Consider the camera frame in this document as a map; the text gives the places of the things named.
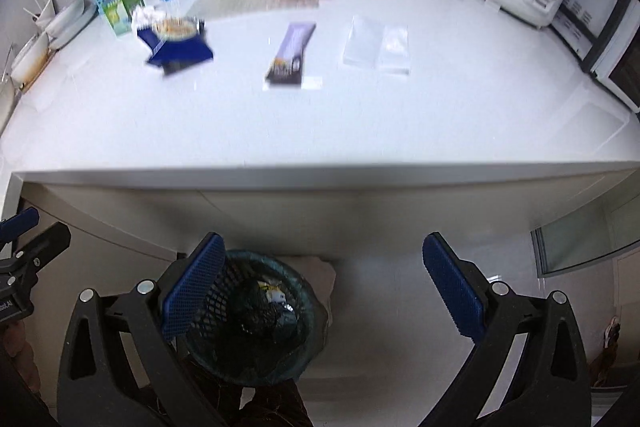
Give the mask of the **person's left hand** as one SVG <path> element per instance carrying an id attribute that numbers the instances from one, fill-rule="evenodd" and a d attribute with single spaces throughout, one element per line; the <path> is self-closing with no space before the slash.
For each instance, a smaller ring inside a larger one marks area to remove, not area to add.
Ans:
<path id="1" fill-rule="evenodd" d="M 23 321 L 14 321 L 1 327 L 1 343 L 17 372 L 32 393 L 39 393 L 41 379 L 35 363 L 34 350 L 26 339 Z"/>

